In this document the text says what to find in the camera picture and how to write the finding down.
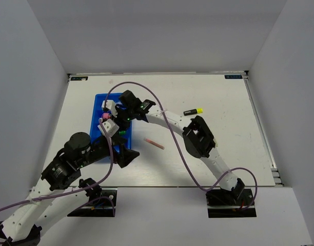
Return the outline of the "yellow cap black highlighter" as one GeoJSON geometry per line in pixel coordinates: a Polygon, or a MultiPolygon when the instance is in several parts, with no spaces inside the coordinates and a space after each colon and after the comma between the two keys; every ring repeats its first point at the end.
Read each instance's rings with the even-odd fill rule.
{"type": "Polygon", "coordinates": [[[196,114],[201,114],[201,113],[203,113],[203,109],[202,108],[187,110],[187,111],[183,112],[184,116],[196,115],[196,114]]]}

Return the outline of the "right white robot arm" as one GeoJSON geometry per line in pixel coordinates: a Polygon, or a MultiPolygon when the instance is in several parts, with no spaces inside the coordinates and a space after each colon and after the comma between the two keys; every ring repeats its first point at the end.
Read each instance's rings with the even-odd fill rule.
{"type": "Polygon", "coordinates": [[[220,156],[215,137],[202,117],[186,118],[169,112],[151,100],[141,101],[129,90],[123,92],[119,100],[123,106],[116,107],[117,119],[123,123],[142,120],[182,136],[186,151],[200,159],[219,180],[221,198],[231,205],[242,200],[245,185],[220,156]]]}

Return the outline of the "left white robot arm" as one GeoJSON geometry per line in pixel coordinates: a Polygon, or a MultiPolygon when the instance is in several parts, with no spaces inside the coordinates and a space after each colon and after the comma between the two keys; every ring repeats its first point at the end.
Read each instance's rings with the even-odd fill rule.
{"type": "Polygon", "coordinates": [[[38,245],[41,236],[60,219],[85,206],[105,200],[100,182],[81,179],[81,169],[106,157],[121,168],[129,165],[139,152],[126,148],[120,136],[92,141],[85,132],[77,132],[64,144],[26,200],[15,204],[17,210],[0,221],[0,245],[38,245]]]}

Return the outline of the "pink thin pen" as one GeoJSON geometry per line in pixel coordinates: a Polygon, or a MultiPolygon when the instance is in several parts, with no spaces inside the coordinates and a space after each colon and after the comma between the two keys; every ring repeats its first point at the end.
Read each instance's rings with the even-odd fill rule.
{"type": "Polygon", "coordinates": [[[153,146],[155,146],[155,147],[157,147],[157,148],[159,148],[159,149],[162,149],[162,150],[165,149],[165,147],[163,145],[161,145],[161,144],[159,144],[159,143],[157,143],[157,142],[155,142],[155,141],[153,141],[153,140],[151,140],[149,138],[144,138],[144,141],[149,143],[149,144],[151,144],[151,145],[153,145],[153,146]]]}

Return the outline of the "pink clear tube container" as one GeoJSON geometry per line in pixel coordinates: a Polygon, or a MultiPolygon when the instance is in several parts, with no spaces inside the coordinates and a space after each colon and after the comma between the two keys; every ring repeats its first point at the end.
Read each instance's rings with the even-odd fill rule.
{"type": "Polygon", "coordinates": [[[102,114],[102,119],[103,120],[107,120],[107,119],[110,119],[111,118],[111,115],[109,113],[103,113],[102,114]]]}

